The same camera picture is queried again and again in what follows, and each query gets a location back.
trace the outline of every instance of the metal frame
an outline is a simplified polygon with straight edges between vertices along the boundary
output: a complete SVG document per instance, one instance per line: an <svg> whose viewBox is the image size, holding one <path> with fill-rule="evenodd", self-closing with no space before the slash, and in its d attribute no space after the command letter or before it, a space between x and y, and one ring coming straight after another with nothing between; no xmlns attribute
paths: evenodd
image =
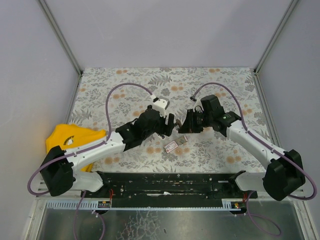
<svg viewBox="0 0 320 240"><path fill-rule="evenodd" d="M43 216L45 214L47 201L43 199L36 199L35 201L35 210L33 212L31 221L28 224L27 231L23 240L35 240L38 237L39 229Z"/></svg>
<svg viewBox="0 0 320 240"><path fill-rule="evenodd" d="M275 45L277 39L279 38L282 30L284 29L288 19L290 18L291 14L293 13L293 11L296 9L298 3L300 2L300 0L291 0L290 5L288 6L288 8L286 9L280 23L278 24L273 36L271 37L266 49L264 50L258 64L256 65L256 67L254 68L254 72L255 73L259 73L261 70L262 65L264 64L264 62L266 61L271 49L273 48L273 46Z"/></svg>
<svg viewBox="0 0 320 240"><path fill-rule="evenodd" d="M36 0L36 1L38 2L39 6L41 7L43 14L45 15L46 19L48 20L50 26L52 27L54 34L56 35L57 39L59 40L61 47L63 48L67 57L69 58L74 70L78 73L79 76L81 76L83 70L80 67L77 59L75 58L73 52L71 51L70 46L67 43L63 33L61 32L61 29L58 26L57 21L56 21L54 15L52 14L46 0Z"/></svg>
<svg viewBox="0 0 320 240"><path fill-rule="evenodd" d="M279 135L276 130L276 126L273 120L273 117L269 111L269 106L266 100L265 93L263 91L261 81L259 78L259 75L257 75L253 70L251 70L252 74L252 79L255 84L255 88L257 91L257 95L262 107L262 112L265 116L266 119L266 126L267 129L270 133L270 138L271 141L279 146L280 148L282 147L282 144L279 139ZM308 240L318 240L319 235L315 226L315 222L312 219L311 213L309 211L309 206L306 201L301 201L301 200L293 200L294 207L296 209L296 213L298 215L298 220L303 232L303 235L305 239Z"/></svg>
<svg viewBox="0 0 320 240"><path fill-rule="evenodd" d="M70 102L70 105L68 107L68 111L66 113L65 120L64 120L64 122L66 124L68 124L70 122L70 120L71 120L72 110L73 110L75 102L76 102L76 98L77 98L77 95L78 95L79 87L80 87L80 84L81 84L81 79L82 79L82 74L80 74L78 76L78 80L77 80L76 86L75 86L75 88L73 89L73 92L72 92L71 102Z"/></svg>

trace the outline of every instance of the red wire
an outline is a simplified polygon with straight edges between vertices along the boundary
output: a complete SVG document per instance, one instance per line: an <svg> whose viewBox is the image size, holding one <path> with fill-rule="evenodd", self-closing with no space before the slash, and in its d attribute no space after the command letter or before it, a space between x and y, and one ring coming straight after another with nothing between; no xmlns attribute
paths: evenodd
<svg viewBox="0 0 320 240"><path fill-rule="evenodd" d="M246 202L246 200L247 200L247 193L245 192L245 193L243 194L242 202L244 203L244 202Z"/></svg>
<svg viewBox="0 0 320 240"><path fill-rule="evenodd" d="M111 200L112 200L112 196L114 195L114 191L112 190L112 188L111 188L111 190L109 190L109 193L110 193L110 203L111 203Z"/></svg>

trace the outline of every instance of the patterned fabric surface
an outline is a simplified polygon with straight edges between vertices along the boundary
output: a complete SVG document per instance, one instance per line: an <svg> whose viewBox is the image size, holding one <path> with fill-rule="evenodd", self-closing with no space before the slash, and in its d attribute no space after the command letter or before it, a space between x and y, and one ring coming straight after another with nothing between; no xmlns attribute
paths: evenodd
<svg viewBox="0 0 320 240"><path fill-rule="evenodd" d="M170 100L167 113L183 121L187 109L194 106L189 99L203 84L226 85L239 100L245 121L264 138L269 133L249 68L86 68L70 123L93 130L108 129L105 101L107 94L120 83L138 83L158 97ZM215 94L225 111L239 114L230 94L219 86L206 86L200 99ZM150 95L136 86L123 86L112 94L109 105L112 130L132 121L151 104ZM180 172L236 173L240 170L263 172L260 163L239 144L226 139L212 128L202 133L187 134L188 142L171 153L164 146L181 137L174 129L164 140L153 136L140 147L97 161L93 171L103 172Z"/></svg>

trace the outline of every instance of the cable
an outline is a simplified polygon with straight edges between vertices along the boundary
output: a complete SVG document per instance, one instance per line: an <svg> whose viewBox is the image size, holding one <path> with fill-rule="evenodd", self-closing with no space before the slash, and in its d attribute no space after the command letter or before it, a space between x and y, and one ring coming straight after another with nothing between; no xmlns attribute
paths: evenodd
<svg viewBox="0 0 320 240"><path fill-rule="evenodd" d="M107 120L107 122L108 122L108 129L109 129L108 134L107 134L107 136L106 136L106 140L107 140L107 141L109 140L109 138L110 138L110 136L111 136L111 122L110 122L109 110L108 110L109 98L110 98L110 96L111 96L111 94L112 94L112 92L113 92L114 90L116 90L117 88L120 88L120 87L122 87L122 86L126 86L126 85L137 86L137 87L140 87L140 88L146 90L150 95L153 94L153 93L152 93L148 88L146 88L145 86L142 86L142 85L136 84L136 83L131 83L131 82L121 83L121 84L119 84L119 85L117 85L117 86L115 86L114 88L111 89L111 91L110 91L110 92L108 93L108 95L106 96L106 100L105 100L105 116L106 116L106 120Z"/></svg>
<svg viewBox="0 0 320 240"><path fill-rule="evenodd" d="M308 197L300 197L300 196L294 196L294 195L289 195L289 197L294 198L294 199L298 199L298 200L311 200L314 199L318 193L318 189L316 186L315 181L311 178L311 176L306 173L301 167L299 167L295 162L293 162L292 160L290 160L288 157L286 157L285 155L283 155L281 152L275 150L272 146L270 146L269 144L265 143L264 141L262 141L261 139L259 139L257 136L255 136L250 130L248 130L248 127L245 123L245 118L244 118L244 114L242 112L241 106L239 101L237 100L236 96L231 92L231 90L229 88L227 88L225 85L218 83L218 82L208 82L204 85L202 85L201 87L198 88L197 91L195 91L195 93L193 94L192 98L195 98L196 95L199 93L199 91L207 86L207 85L218 85L223 87L225 90L227 90L230 95L233 97L236 105L238 106L239 112L240 112L240 116L241 116L241 122L242 122L242 126L243 128L246 130L246 132L252 137L254 138L256 141L258 141L259 143L261 143L262 145L264 145L267 149L273 151L275 154L277 154L279 157L283 158L284 160L286 160L287 162L289 162L291 165L293 165L296 169L298 169L311 183L312 187L313 187L313 193L311 196Z"/></svg>
<svg viewBox="0 0 320 240"><path fill-rule="evenodd" d="M279 226L275 221L273 221L271 218L268 218L268 217L266 217L266 216L262 216L262 215L259 215L259 214L250 213L250 211L249 211L249 198L251 197L251 195L252 195L254 192L255 192L255 191L251 191L251 192L249 193L247 199L246 199L246 204L245 204L245 205L246 205L246 214L247 214L247 215L249 216L249 218L251 219L251 222L252 222L260 231L262 231L262 232L264 232L264 233L266 233L266 234L268 234L268 235L271 235L271 236L273 236L273 237L277 237L277 238L281 237L282 234L283 234L283 232L282 232L280 226ZM261 218L261 219L264 219L264 220L267 220L267 221L271 222L271 223L279 230L279 233L278 233L278 234L274 234L274 233L272 233L272 232L269 232L269 231L264 230L262 227L260 227L260 226L256 223L256 221L255 221L252 217Z"/></svg>
<svg viewBox="0 0 320 240"><path fill-rule="evenodd" d="M136 83L130 83L130 82L128 82L128 83L121 83L121 84L115 86L114 88L112 88L111 91L108 93L108 95L107 95L107 97L106 97L106 100L105 100L105 114L106 114L106 119L107 119L107 122L108 122L108 129L109 129L108 134L107 134L107 136L106 136L106 139L105 139L104 141L102 141L101 143L98 143L98 144L96 144L96 145L94 145L94 146L91 146L91 147L88 147L88 148L79 150L79 151L77 151L76 153L73 153L73 152L72 152L72 153L69 153L69 154L67 154L67 155L54 158L54 159L48 161L47 163L43 164L41 167L39 167L39 168L31 175L31 177L30 177L30 179L29 179L29 181L28 181L28 183L27 183L27 190L28 190L28 192L29 192L30 194L32 194L32 195L34 195L34 196L42 196L42 195L45 195L45 194L49 193L49 191L35 192L35 191L33 191L33 190L31 189L31 183L32 183L32 181L34 180L35 176L36 176L41 170L43 170L44 168L48 167L49 165L51 165L51 164L53 164L53 163L55 163L55 162L57 162L57 161L60 161L60 160L62 160L62 159L66 159L66 158L69 158L69 157L72 157L72 156L76 156L77 154L82 154L82 153L87 152L87 151L89 151L89 150L98 148L98 147L104 145L104 144L110 139L111 131L112 131L112 130L111 130L111 122L110 122L110 118L109 118L109 111L108 111L109 98L110 98L110 96L111 96L111 93L112 93L114 90L116 90L116 89L119 88L119 87L126 86L126 85L137 86L137 87L140 87L140 88L146 90L150 95L153 94L153 93L152 93L149 89L147 89L145 86L142 86L142 85L136 84Z"/></svg>
<svg viewBox="0 0 320 240"><path fill-rule="evenodd" d="M81 202L84 200L86 193L87 193L87 190L84 190L83 194L82 194L82 197L81 197L81 199L80 199L80 201L77 204L76 209L75 209L75 214L74 214L74 218L73 218L73 236L74 236L75 240L78 240L77 234L76 234L76 218L77 218L77 215L78 215L79 207L81 205ZM105 221L104 221L103 217L100 214L98 214L97 212L93 211L92 213L95 213L95 215L98 216L100 218L101 222L102 222L102 233L101 233L101 237L99 238L99 240L102 240L102 238L105 235L105 231L106 231Z"/></svg>

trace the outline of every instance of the small card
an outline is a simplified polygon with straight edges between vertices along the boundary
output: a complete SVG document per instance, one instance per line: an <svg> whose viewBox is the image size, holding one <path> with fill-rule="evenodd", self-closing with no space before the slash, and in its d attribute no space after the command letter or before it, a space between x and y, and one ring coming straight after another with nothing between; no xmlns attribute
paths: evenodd
<svg viewBox="0 0 320 240"><path fill-rule="evenodd" d="M169 144L164 146L165 152L168 154L175 150L178 146L188 142L188 138L186 136L181 136L176 140L170 142Z"/></svg>

